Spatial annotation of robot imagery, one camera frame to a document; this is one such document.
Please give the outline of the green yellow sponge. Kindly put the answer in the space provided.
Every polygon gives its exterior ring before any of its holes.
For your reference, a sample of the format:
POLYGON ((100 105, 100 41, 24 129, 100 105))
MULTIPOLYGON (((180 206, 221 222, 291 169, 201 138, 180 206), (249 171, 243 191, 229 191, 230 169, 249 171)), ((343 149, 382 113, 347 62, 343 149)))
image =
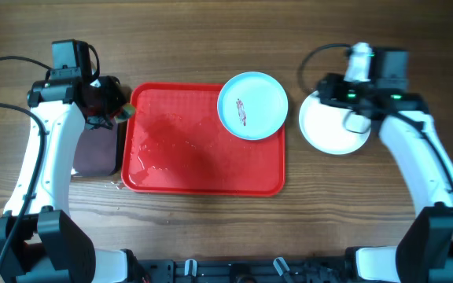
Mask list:
POLYGON ((116 121, 116 123, 123 123, 129 120, 135 113, 136 113, 135 107, 130 103, 126 103, 120 108, 120 111, 115 115, 114 120, 116 121))

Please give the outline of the white plate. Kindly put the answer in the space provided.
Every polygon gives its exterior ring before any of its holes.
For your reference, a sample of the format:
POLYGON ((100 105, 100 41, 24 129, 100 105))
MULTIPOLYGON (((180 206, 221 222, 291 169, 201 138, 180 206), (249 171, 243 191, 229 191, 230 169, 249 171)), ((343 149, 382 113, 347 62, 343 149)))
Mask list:
POLYGON ((305 140, 317 150, 332 155, 353 153, 370 136, 369 119, 350 109, 324 105, 318 91, 304 100, 298 121, 305 140))

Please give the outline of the red plastic tray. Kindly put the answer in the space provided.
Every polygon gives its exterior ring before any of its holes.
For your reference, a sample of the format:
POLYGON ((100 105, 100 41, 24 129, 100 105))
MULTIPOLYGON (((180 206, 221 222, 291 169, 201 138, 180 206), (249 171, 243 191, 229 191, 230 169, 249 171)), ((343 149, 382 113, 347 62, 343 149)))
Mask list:
POLYGON ((271 197, 285 185, 285 131, 261 141, 220 122, 222 87, 143 83, 131 94, 121 179, 136 193, 271 197))

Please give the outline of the pale blue plate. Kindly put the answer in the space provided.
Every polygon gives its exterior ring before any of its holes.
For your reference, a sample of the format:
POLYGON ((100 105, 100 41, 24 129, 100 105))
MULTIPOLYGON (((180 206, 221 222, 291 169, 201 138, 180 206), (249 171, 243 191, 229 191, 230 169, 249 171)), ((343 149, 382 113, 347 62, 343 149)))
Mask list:
POLYGON ((232 135, 250 141, 275 134, 289 111, 288 96, 276 79, 262 72, 243 72, 219 92, 218 117, 232 135))

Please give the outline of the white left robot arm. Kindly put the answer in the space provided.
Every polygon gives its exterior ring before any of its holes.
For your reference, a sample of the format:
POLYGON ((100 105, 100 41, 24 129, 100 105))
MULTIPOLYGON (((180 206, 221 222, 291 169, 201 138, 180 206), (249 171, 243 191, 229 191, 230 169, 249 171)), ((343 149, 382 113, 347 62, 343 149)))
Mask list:
POLYGON ((71 220, 68 194, 85 130, 112 129, 135 113, 113 76, 100 73, 89 43, 52 45, 53 64, 28 91, 30 132, 14 191, 0 216, 0 281, 147 282, 128 249, 96 249, 71 220))

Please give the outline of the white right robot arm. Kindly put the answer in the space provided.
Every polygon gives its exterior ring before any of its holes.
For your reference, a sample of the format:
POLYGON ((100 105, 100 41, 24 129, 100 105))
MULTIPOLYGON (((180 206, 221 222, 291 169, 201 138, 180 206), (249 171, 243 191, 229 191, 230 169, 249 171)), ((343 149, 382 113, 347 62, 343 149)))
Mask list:
POLYGON ((427 104, 407 90, 407 51, 363 42, 345 49, 348 70, 321 80, 318 99, 374 124, 417 214, 397 246, 355 248, 355 274, 364 281, 453 282, 453 163, 427 104))

